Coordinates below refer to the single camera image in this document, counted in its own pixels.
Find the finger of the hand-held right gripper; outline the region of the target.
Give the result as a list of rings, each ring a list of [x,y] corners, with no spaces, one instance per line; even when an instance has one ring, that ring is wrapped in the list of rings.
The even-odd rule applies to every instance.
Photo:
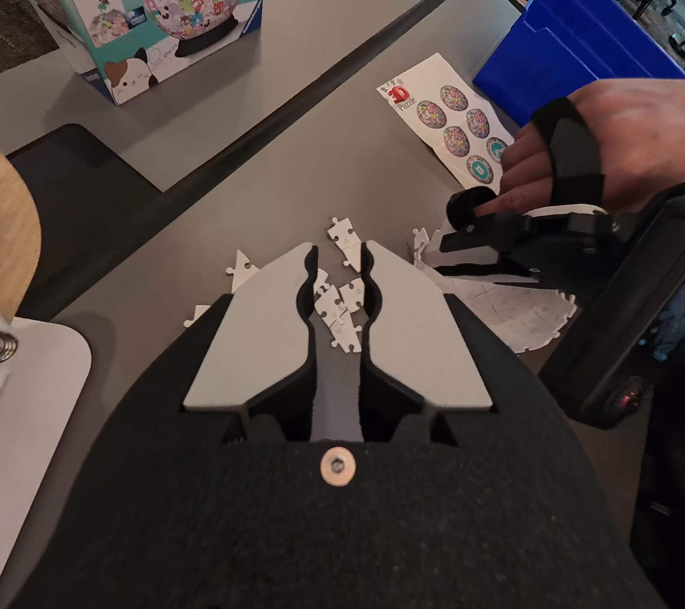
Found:
[[[435,267],[441,276],[474,282],[493,282],[505,285],[538,285],[541,280],[532,272],[509,273],[492,270],[490,265],[454,265]]]
[[[428,243],[428,266],[455,267],[461,264],[492,265],[499,261],[499,253],[490,246],[460,248],[458,250],[441,250],[443,238],[461,237],[460,232],[443,232],[438,230]]]

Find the partly built white puzzle ball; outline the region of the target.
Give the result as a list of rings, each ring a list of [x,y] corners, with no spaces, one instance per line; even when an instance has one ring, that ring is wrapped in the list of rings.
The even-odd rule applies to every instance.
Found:
[[[413,235],[415,267],[444,294],[455,295],[517,354],[543,348],[559,338],[578,310],[575,296],[558,291],[442,276],[424,258],[430,241],[426,230],[414,229]]]

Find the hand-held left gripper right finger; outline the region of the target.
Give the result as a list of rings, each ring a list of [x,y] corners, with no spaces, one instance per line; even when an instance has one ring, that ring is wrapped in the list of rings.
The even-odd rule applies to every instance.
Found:
[[[364,312],[360,427],[364,441],[390,441],[418,417],[487,412],[492,398],[455,317],[458,300],[376,241],[362,245]]]

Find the puzzle pieces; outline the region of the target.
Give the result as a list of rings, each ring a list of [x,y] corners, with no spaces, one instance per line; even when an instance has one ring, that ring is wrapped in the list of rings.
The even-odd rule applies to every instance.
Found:
[[[361,274],[362,241],[357,236],[350,219],[331,219],[328,237],[344,256],[343,266]],[[341,348],[345,353],[361,351],[358,334],[362,328],[355,325],[352,315],[364,305],[364,283],[358,276],[350,282],[337,287],[328,282],[328,273],[319,269],[314,286],[314,308],[323,323],[328,327],[332,340],[331,347]]]

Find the printed instruction leaflet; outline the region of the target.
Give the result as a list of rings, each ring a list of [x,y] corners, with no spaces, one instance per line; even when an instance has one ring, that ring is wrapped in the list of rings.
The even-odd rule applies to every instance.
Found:
[[[440,54],[380,85],[377,92],[464,189],[483,186],[499,194],[501,156],[513,137],[492,104]]]

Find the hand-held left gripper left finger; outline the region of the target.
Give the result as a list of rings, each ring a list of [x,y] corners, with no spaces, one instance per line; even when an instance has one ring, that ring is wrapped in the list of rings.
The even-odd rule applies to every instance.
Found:
[[[234,413],[245,428],[271,416],[286,440],[311,439],[318,262],[318,247],[302,243],[237,289],[184,398],[185,411]]]

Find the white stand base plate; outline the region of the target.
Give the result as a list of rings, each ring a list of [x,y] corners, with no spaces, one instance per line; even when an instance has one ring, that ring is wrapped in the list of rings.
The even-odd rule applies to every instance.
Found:
[[[15,317],[19,344],[1,362],[1,570],[39,492],[92,365],[86,339],[57,323]]]

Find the blue cardboard box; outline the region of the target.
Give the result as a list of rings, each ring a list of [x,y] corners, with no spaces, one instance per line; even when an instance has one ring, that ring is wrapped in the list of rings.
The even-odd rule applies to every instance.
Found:
[[[615,0],[528,0],[473,83],[518,125],[588,83],[684,78]]]

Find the person's right hand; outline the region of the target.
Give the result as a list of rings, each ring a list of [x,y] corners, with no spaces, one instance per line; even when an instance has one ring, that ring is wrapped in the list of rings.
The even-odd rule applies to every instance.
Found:
[[[684,80],[594,81],[569,99],[599,144],[605,210],[639,211],[655,194],[684,182]],[[476,217],[551,204],[551,162],[534,124],[518,131],[501,167],[501,193],[477,206]]]

